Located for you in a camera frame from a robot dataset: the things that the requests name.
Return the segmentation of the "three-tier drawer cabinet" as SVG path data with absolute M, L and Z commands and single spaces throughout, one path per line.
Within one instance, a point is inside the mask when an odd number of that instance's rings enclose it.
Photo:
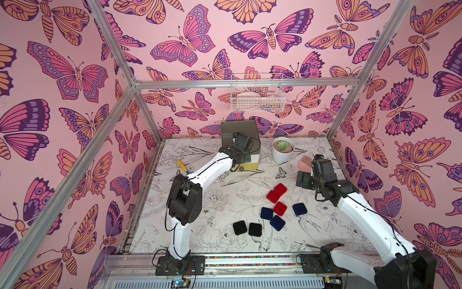
M 231 171 L 243 171 L 244 164 L 258 164 L 261 141 L 255 120 L 237 120 L 221 123 L 222 147 L 219 152 L 232 160 Z

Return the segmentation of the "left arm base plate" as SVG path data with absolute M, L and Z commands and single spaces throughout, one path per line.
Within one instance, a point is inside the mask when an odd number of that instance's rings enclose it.
M 158 259 L 155 275 L 192 275 L 202 276 L 205 272 L 206 258 L 203 255 L 187 256 L 183 260 L 177 260 L 172 256 L 161 256 Z

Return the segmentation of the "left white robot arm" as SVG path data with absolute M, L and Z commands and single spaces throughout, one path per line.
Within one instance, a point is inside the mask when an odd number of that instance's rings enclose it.
M 237 171 L 251 161 L 251 155 L 259 152 L 261 141 L 242 133 L 235 133 L 232 143 L 222 146 L 204 166 L 187 175 L 177 175 L 173 180 L 167 201 L 166 216 L 172 223 L 172 239 L 167 256 L 175 261 L 188 258 L 190 249 L 190 225 L 202 212 L 204 191 L 223 173 Z

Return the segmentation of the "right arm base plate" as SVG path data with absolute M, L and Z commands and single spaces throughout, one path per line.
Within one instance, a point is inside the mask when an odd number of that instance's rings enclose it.
M 347 269 L 335 266 L 331 261 L 325 261 L 319 254 L 298 254 L 296 262 L 302 267 L 303 273 L 330 274 L 350 273 Z

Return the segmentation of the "blue brooch box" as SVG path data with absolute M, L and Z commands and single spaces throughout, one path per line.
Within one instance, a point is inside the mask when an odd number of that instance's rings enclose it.
M 304 203 L 297 203 L 292 206 L 292 209 L 294 211 L 294 214 L 296 216 L 302 216 L 308 213 L 308 210 Z
M 272 208 L 262 207 L 260 218 L 263 220 L 272 220 L 274 216 L 274 211 Z
M 270 220 L 270 225 L 276 230 L 276 231 L 281 231 L 284 226 L 286 225 L 286 222 L 278 215 L 273 216 L 273 218 Z

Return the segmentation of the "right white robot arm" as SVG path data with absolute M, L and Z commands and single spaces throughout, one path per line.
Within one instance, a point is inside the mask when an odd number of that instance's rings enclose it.
M 379 289 L 431 289 L 434 287 L 436 258 L 418 249 L 367 203 L 350 181 L 339 180 L 332 162 L 315 155 L 310 172 L 297 173 L 296 186 L 313 190 L 323 201 L 346 214 L 364 233 L 379 258 L 348 250 L 333 242 L 320 248 L 319 265 L 324 271 L 345 269 L 373 283 Z

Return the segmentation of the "blue brooch box front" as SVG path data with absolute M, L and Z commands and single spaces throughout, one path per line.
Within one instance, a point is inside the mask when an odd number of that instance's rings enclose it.
M 284 226 L 286 225 L 286 222 L 278 215 L 273 216 L 273 218 L 270 220 L 270 225 L 276 230 L 276 231 L 281 231 Z

